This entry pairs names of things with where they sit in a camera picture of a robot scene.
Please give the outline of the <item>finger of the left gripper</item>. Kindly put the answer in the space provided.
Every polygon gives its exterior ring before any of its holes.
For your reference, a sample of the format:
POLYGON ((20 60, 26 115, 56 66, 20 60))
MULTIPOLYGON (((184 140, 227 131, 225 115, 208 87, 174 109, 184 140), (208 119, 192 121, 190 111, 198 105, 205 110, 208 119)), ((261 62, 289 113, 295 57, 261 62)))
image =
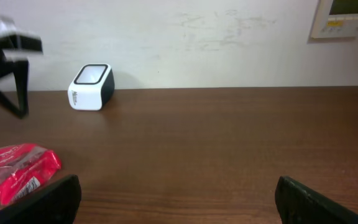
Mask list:
POLYGON ((3 61, 0 63, 0 79, 5 76, 13 75, 16 84, 18 106, 15 106, 0 90, 0 106, 11 112, 19 119, 25 118, 29 114, 28 106, 28 79, 29 61, 3 61))

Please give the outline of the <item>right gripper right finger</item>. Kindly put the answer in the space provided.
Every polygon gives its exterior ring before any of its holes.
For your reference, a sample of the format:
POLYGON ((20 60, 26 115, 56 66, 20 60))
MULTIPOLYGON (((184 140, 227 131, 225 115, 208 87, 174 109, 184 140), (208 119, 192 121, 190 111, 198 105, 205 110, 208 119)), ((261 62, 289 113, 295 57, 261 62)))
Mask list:
POLYGON ((275 204, 286 224, 358 224, 358 214, 289 176, 281 176, 275 204))

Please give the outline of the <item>red snack bag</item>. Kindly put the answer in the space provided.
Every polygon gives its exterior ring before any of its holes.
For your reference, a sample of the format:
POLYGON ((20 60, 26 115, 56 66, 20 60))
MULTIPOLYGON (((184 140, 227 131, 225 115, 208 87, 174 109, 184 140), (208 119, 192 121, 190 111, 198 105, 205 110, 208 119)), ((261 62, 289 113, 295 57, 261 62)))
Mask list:
POLYGON ((37 144, 0 147, 0 203, 8 205, 33 192, 61 168, 57 154, 37 144))

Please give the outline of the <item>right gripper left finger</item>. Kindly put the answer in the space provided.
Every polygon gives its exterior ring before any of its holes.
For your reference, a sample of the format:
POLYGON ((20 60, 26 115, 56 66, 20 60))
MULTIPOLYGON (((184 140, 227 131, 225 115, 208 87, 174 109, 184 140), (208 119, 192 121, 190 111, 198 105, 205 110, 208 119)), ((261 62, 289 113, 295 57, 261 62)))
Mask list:
POLYGON ((0 224, 72 224, 80 202, 80 181, 71 174, 0 210, 0 224))

